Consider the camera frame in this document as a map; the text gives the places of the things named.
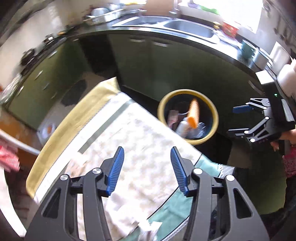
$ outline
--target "red container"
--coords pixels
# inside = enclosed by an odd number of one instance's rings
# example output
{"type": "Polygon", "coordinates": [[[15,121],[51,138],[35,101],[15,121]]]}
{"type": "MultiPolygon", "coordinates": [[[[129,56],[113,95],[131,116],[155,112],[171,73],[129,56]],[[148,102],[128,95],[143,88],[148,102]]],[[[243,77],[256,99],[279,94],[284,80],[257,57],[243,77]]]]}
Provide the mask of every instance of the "red container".
{"type": "Polygon", "coordinates": [[[239,28],[235,27],[234,24],[230,24],[229,22],[223,21],[222,30],[226,35],[235,38],[239,28]]]}

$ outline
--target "trash can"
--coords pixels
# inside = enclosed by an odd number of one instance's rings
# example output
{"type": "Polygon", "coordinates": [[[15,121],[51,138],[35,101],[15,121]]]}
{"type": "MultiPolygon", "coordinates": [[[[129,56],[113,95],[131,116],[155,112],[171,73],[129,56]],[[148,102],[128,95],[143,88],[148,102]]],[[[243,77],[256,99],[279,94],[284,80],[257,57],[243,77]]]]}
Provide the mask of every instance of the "trash can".
{"type": "Polygon", "coordinates": [[[157,117],[167,125],[167,118],[170,110],[177,110],[186,115],[192,99],[197,99],[200,109],[200,122],[205,124],[205,137],[197,140],[185,139],[191,145],[199,145],[209,140],[218,128],[218,112],[211,100],[202,93],[194,90],[181,89],[168,93],[162,98],[158,105],[157,117]]]}

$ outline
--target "kitchen sink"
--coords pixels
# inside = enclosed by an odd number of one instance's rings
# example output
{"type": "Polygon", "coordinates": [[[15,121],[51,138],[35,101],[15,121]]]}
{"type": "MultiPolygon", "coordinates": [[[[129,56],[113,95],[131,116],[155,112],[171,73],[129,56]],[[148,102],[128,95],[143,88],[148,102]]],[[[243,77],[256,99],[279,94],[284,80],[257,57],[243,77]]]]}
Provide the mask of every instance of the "kitchen sink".
{"type": "Polygon", "coordinates": [[[165,24],[164,27],[191,33],[205,38],[211,38],[214,35],[213,30],[207,26],[182,20],[169,22],[165,24]]]}
{"type": "Polygon", "coordinates": [[[154,25],[161,22],[168,21],[170,18],[166,17],[158,17],[158,16],[141,16],[141,17],[133,17],[127,20],[121,21],[119,23],[114,24],[112,27],[117,26],[138,26],[138,25],[154,25]]]}
{"type": "Polygon", "coordinates": [[[112,25],[112,27],[149,27],[164,29],[193,36],[217,44],[220,40],[214,34],[214,29],[205,25],[182,19],[172,19],[159,16],[141,16],[123,20],[112,25]]]}

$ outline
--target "teal cup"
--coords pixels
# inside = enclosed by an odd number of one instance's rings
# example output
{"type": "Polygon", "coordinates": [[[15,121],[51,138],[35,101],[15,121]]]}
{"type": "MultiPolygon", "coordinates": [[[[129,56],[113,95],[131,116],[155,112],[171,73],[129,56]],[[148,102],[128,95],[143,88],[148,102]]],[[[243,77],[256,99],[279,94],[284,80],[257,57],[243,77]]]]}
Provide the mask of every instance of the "teal cup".
{"type": "Polygon", "coordinates": [[[254,55],[255,50],[256,50],[256,47],[254,45],[252,45],[251,43],[249,43],[246,40],[242,41],[241,52],[242,52],[242,57],[244,59],[251,58],[254,55]]]}

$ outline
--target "metal screw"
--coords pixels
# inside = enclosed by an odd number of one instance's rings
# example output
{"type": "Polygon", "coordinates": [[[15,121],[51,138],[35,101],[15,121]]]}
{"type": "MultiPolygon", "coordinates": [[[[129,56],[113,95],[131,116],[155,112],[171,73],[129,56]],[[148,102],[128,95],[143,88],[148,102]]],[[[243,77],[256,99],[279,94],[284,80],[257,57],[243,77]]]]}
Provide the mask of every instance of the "metal screw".
{"type": "Polygon", "coordinates": [[[93,169],[93,174],[100,174],[101,172],[102,170],[98,167],[93,169]]]}
{"type": "Polygon", "coordinates": [[[193,169],[193,172],[196,174],[196,175],[200,175],[202,174],[202,170],[200,168],[194,168],[193,169]]]}
{"type": "Polygon", "coordinates": [[[227,179],[228,181],[232,182],[232,181],[234,181],[234,176],[232,176],[232,175],[227,175],[227,176],[226,176],[226,179],[227,179]]]}
{"type": "Polygon", "coordinates": [[[66,174],[61,175],[60,179],[61,179],[62,181],[65,181],[65,180],[68,179],[68,175],[66,175],[66,174]]]}

